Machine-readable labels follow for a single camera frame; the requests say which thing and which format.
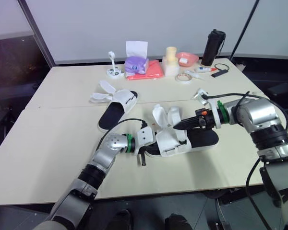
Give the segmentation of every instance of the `beige cup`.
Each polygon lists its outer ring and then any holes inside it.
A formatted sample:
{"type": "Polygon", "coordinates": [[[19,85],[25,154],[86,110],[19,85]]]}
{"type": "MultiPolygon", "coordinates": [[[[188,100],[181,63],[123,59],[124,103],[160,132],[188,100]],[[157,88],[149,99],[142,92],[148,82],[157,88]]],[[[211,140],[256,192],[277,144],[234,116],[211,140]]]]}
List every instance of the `beige cup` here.
{"type": "Polygon", "coordinates": [[[167,54],[166,54],[167,60],[168,61],[175,61],[176,60],[176,57],[175,57],[176,52],[177,52],[176,47],[174,47],[174,46],[167,47],[167,54]]]}

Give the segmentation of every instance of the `white tissue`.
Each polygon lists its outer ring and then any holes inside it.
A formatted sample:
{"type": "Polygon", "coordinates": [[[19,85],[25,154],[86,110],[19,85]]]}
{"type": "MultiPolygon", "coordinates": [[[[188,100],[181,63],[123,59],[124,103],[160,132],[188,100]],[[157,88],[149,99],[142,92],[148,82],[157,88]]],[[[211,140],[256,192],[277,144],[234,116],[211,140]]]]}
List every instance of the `white tissue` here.
{"type": "Polygon", "coordinates": [[[138,56],[147,58],[148,42],[142,41],[126,41],[127,57],[138,56]]]}

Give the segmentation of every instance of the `red cloth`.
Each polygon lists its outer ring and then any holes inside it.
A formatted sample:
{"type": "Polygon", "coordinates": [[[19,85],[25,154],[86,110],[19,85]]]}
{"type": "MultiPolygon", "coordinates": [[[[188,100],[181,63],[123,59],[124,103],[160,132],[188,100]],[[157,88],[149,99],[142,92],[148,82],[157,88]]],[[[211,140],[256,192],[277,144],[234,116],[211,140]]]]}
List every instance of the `red cloth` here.
{"type": "Polygon", "coordinates": [[[132,76],[128,76],[128,80],[140,80],[151,78],[162,78],[164,76],[162,68],[158,60],[148,62],[148,69],[145,74],[136,73],[132,76]]]}

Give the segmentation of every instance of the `metal pole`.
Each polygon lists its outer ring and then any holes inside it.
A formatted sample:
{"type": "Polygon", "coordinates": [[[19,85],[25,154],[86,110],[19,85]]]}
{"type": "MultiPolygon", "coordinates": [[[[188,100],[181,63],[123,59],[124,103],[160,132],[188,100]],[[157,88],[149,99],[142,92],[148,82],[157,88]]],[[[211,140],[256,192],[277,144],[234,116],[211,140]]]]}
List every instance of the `metal pole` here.
{"type": "Polygon", "coordinates": [[[38,26],[37,26],[37,24],[33,18],[32,13],[30,12],[30,9],[29,9],[27,3],[25,2],[25,0],[18,0],[18,3],[20,5],[21,9],[23,10],[25,17],[27,18],[27,21],[31,26],[31,29],[33,30],[33,33],[34,33],[33,37],[34,37],[40,51],[42,52],[46,62],[48,63],[49,67],[52,68],[52,67],[56,66],[56,64],[53,60],[53,57],[52,57],[50,51],[48,50],[48,47],[47,47],[47,45],[43,39],[41,32],[38,29],[38,26]]]}
{"type": "Polygon", "coordinates": [[[233,58],[233,56],[234,56],[234,54],[235,54],[235,52],[236,52],[236,49],[238,48],[238,46],[239,46],[239,44],[240,44],[240,41],[241,41],[241,39],[242,39],[245,31],[246,31],[246,28],[248,27],[248,25],[249,25],[249,23],[250,23],[251,18],[253,17],[253,14],[254,14],[254,12],[255,12],[255,9],[256,9],[258,3],[259,3],[259,0],[256,0],[255,3],[254,3],[253,8],[252,8],[252,10],[251,10],[251,13],[250,13],[250,15],[249,15],[249,17],[248,17],[248,20],[246,21],[246,23],[245,23],[245,25],[244,25],[244,28],[242,29],[242,32],[241,32],[241,34],[240,34],[240,36],[239,36],[239,39],[238,39],[238,41],[237,41],[234,49],[232,50],[232,53],[231,53],[230,57],[229,57],[229,60],[230,60],[230,61],[232,60],[232,58],[233,58]]]}

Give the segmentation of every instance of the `green ring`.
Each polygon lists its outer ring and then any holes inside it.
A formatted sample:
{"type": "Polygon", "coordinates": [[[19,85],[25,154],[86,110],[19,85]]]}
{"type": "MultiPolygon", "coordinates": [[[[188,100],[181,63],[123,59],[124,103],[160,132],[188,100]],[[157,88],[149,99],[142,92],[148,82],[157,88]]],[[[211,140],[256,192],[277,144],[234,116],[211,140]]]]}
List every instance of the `green ring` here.
{"type": "Polygon", "coordinates": [[[225,110],[223,104],[221,103],[221,101],[217,101],[217,106],[219,107],[219,109],[222,113],[222,116],[224,119],[224,124],[227,124],[228,123],[228,116],[227,116],[226,110],[225,110]]]}
{"type": "Polygon", "coordinates": [[[126,134],[126,137],[127,137],[127,141],[128,141],[128,147],[127,147],[126,153],[129,153],[130,150],[131,150],[131,139],[132,139],[132,135],[127,133],[127,134],[126,134]]]}

